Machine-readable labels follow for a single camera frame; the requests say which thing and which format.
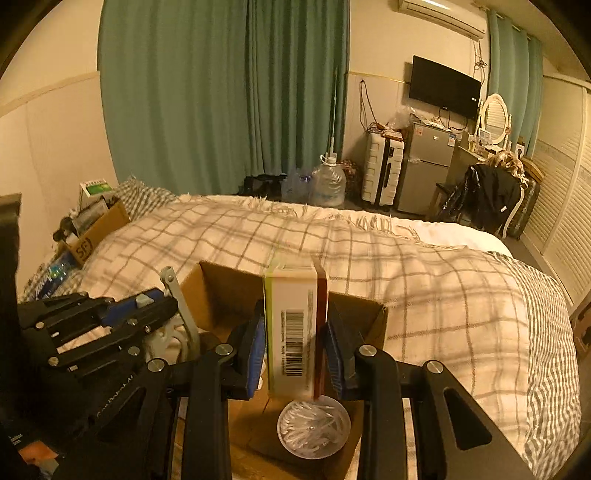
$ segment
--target blue gripper pad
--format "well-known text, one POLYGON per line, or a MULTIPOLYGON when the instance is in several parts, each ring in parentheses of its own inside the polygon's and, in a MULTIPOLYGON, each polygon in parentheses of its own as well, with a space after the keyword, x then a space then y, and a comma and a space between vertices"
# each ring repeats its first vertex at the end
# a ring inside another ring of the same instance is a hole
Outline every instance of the blue gripper pad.
POLYGON ((252 398, 258 387, 261 376, 262 360, 267 347, 267 335, 265 333, 265 317, 261 316, 256 326, 254 341, 252 342, 251 354, 248 357, 248 377, 246 379, 246 392, 248 398, 252 398))
MULTIPOLYGON (((159 301, 164 298, 164 293, 162 290, 157 288, 151 288, 150 290, 145 290, 141 293, 150 297, 154 301, 159 301)), ((117 328, 123 322, 124 318, 127 317, 127 315, 138 309, 135 302, 135 298, 138 295, 139 293, 109 305, 105 316, 101 319, 101 325, 103 327, 117 328)))
POLYGON ((345 384, 345 370, 343 369, 343 359, 340 356, 339 349, 337 347, 335 332, 330 322, 327 323, 328 330, 326 334, 326 340, 324 344, 324 350, 326 351, 326 359, 329 364, 330 380, 333 388, 337 392, 339 398, 343 395, 343 386, 345 384))

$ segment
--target air conditioner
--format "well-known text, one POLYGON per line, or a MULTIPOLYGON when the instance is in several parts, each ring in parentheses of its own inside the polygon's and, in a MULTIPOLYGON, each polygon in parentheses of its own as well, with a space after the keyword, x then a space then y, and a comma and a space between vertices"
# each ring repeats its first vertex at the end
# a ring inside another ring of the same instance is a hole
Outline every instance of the air conditioner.
POLYGON ((473 40, 484 38, 486 18, 447 0, 399 0, 398 10, 424 18, 473 40))

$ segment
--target mini fridge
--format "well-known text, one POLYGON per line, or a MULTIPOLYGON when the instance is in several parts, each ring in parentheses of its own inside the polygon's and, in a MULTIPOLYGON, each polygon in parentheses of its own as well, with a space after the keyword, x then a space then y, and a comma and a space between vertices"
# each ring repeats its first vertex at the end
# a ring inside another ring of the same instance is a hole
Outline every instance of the mini fridge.
POLYGON ((396 210, 425 215, 436 183, 445 183, 452 162, 456 136, 448 131, 416 122, 402 160, 396 210))

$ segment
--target plastic bottle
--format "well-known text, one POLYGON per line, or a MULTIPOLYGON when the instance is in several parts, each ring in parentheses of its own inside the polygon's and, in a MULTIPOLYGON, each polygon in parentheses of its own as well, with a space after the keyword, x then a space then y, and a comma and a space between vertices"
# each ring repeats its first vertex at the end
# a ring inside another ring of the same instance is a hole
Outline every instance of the plastic bottle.
POLYGON ((45 271, 34 293, 36 300, 49 298, 59 287, 69 273, 76 268, 76 261, 69 251, 56 259, 45 271))
POLYGON ((310 176, 299 168, 292 168, 281 182, 281 201, 287 203, 306 203, 310 197, 310 176))
POLYGON ((310 203, 319 207, 340 208, 345 203, 347 178, 340 165, 336 163, 336 153, 322 162, 312 172, 312 193, 310 203))

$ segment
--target metal screw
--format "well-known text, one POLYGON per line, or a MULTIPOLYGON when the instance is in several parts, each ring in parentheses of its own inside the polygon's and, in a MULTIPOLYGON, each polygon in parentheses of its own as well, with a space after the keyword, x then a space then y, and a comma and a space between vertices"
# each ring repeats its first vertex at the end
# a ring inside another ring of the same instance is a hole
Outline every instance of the metal screw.
POLYGON ((373 345, 362 345, 359 347, 359 353, 363 356, 374 356, 378 353, 378 349, 373 345))
POLYGON ((151 372, 160 372, 164 367, 166 367, 166 364, 160 358, 154 358, 148 362, 148 370, 151 372))
POLYGON ((443 364, 437 360, 431 360, 429 363, 427 363, 427 370, 429 370, 432 374, 440 374, 443 372, 443 364))
POLYGON ((222 356, 230 355, 230 353, 232 353, 233 351, 234 349, 232 348, 232 345, 230 345, 229 343, 220 343, 216 347, 216 353, 222 356))

